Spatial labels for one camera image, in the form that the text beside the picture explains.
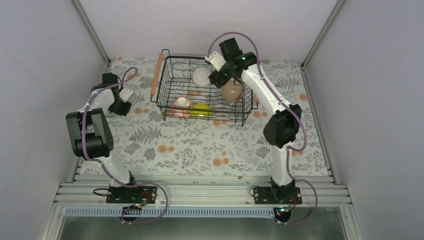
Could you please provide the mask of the yellow-green bowl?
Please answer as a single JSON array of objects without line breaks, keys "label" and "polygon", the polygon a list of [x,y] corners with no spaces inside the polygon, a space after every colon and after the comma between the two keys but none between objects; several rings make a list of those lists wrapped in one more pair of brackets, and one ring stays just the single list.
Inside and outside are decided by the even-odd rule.
[{"label": "yellow-green bowl", "polygon": [[189,114],[193,117],[210,118],[213,115],[211,107],[206,103],[194,103],[189,108]]}]

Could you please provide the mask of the pink patterned bowl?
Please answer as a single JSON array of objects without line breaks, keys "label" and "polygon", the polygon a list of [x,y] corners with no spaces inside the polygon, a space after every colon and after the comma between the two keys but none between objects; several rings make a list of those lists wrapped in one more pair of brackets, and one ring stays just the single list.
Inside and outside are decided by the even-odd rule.
[{"label": "pink patterned bowl", "polygon": [[177,118],[188,118],[190,116],[189,108],[193,102],[186,97],[179,97],[173,102],[172,114]]}]

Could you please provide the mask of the light green bowl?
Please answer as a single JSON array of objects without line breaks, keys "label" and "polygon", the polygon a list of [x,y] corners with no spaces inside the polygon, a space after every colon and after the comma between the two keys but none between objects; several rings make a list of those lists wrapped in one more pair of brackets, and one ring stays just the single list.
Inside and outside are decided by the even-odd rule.
[{"label": "light green bowl", "polygon": [[107,112],[105,113],[105,117],[106,117],[106,118],[114,118],[114,117],[117,117],[117,116],[118,116],[118,114],[113,113],[113,112],[110,112],[110,111],[107,111]]}]

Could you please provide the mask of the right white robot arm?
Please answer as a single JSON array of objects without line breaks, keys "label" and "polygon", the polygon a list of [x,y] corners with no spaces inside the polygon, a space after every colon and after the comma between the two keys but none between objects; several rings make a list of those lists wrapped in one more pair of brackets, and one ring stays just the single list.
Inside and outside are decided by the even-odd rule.
[{"label": "right white robot arm", "polygon": [[253,91],[270,117],[263,128],[273,156],[269,192],[274,202],[282,204],[297,195],[296,182],[290,174],[290,148],[301,127],[302,109],[278,93],[256,52],[244,53],[235,38],[221,42],[219,49],[220,52],[209,50],[205,56],[205,61],[215,68],[209,75],[210,83],[220,89],[230,79],[241,80]]}]

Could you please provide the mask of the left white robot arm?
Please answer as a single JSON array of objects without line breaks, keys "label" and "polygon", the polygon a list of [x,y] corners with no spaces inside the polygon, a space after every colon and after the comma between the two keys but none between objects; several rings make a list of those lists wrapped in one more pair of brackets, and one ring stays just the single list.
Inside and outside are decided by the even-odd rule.
[{"label": "left white robot arm", "polygon": [[109,192],[131,203],[139,197],[139,188],[132,173],[113,153],[114,138],[107,122],[107,114],[126,116],[132,104],[120,96],[120,78],[104,73],[102,82],[91,89],[86,104],[66,115],[71,148],[77,157],[99,164],[110,178]]}]

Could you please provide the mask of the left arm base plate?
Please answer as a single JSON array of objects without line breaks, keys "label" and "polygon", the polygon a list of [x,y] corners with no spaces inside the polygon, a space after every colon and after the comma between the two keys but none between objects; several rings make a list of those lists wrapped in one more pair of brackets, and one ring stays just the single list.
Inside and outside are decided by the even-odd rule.
[{"label": "left arm base plate", "polygon": [[106,197],[108,204],[154,204],[157,196],[156,186],[138,186],[132,188],[110,187]]}]

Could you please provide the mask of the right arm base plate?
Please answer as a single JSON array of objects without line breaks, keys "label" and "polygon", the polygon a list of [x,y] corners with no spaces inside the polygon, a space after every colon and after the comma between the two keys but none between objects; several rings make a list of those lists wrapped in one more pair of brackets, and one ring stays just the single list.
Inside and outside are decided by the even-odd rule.
[{"label": "right arm base plate", "polygon": [[254,186],[251,194],[256,205],[300,205],[303,203],[299,187],[276,189]]}]

